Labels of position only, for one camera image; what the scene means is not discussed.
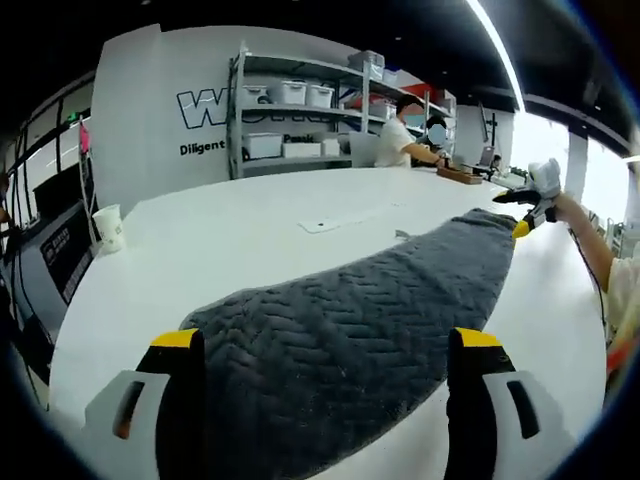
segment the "quilted fabric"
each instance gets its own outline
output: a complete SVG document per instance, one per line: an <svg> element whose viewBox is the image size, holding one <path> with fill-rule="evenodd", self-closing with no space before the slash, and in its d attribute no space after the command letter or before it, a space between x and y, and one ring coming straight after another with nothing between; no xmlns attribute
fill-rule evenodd
<svg viewBox="0 0 640 480"><path fill-rule="evenodd" d="M447 335L481 329L513 252L472 210L335 270L191 314L205 336L209 478L316 473L375 440L446 376Z"/></svg>

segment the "ceiling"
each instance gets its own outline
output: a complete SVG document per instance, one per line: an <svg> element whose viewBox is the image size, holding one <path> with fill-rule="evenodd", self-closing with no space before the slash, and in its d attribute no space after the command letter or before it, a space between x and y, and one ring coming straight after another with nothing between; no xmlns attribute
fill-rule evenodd
<svg viewBox="0 0 640 480"><path fill-rule="evenodd" d="M628 137L631 116L611 69L580 22L564 14L557 0L480 2L505 43L524 93L567 105ZM163 30L220 24L295 30L378 51L387 62L450 89L460 103L482 100L488 107L514 107L512 98L482 93L481 87L510 86L465 0L271 0L250 7L195 0L52 3L15 3L12 31L24 34L0 33L3 78L10 92L1 110L0 139L15 135L46 98L95 69L106 40L152 23ZM591 98L585 95L587 85Z"/></svg>

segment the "shelving unit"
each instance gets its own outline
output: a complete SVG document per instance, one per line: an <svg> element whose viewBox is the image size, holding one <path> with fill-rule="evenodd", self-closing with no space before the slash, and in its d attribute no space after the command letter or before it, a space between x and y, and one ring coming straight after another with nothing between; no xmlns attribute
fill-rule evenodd
<svg viewBox="0 0 640 480"><path fill-rule="evenodd" d="M243 107L240 101L242 86L245 85L245 77L248 75L271 75L288 78L304 78L317 80L323 84L329 84L335 90L332 108L318 108L306 105L279 105L264 104ZM338 108L338 96L340 87L351 87L362 92L362 111L345 110ZM360 131L367 132L369 123L383 124L386 119L369 115L369 95L379 94L397 100L407 92L378 80L372 80L370 67L365 64L363 72L352 68L334 65L318 60L301 59L279 55L253 55L241 49L240 53L229 61L228 78L228 104L227 104L227 152L229 161L229 175L232 179L242 178L244 171L252 168L300 165L313 163L348 162L348 156L340 157L311 157L311 158L264 158L243 161L242 138L243 118L258 116L261 114L279 113L282 115L313 115L325 117L334 121L334 129L337 131L339 121L351 120L360 122ZM430 110L435 109L442 115L450 116L450 113L442 107L429 102L429 95L421 99L425 105L425 121L429 117ZM415 135L422 135L420 128L409 128Z"/></svg>

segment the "white table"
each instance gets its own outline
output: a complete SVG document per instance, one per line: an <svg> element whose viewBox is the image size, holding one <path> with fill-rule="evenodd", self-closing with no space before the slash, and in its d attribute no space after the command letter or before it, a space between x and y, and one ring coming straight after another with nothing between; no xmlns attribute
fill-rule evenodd
<svg viewBox="0 0 640 480"><path fill-rule="evenodd" d="M51 411L67 432L79 428L87 403L119 371L135 369L154 337L237 290L337 267L397 244L396 229L425 233L474 207L522 215L523 207L491 203L501 190L431 171L347 169L256 177L143 202L124 221L127 248L97 258L69 306L53 357ZM364 212L361 223L315 235L297 225ZM598 416L604 394L594 298L566 228L545 224L518 241L485 329L560 403L576 437ZM447 395L441 386L405 421L320 476L439 478Z"/></svg>

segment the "paper cup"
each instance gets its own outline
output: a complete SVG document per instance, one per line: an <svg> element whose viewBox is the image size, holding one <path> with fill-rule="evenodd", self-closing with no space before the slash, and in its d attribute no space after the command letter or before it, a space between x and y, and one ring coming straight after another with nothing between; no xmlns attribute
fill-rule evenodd
<svg viewBox="0 0 640 480"><path fill-rule="evenodd" d="M120 218L120 205L110 205L93 214L100 238L102 238L102 250L113 253L124 247L124 234L122 232L122 219Z"/></svg>

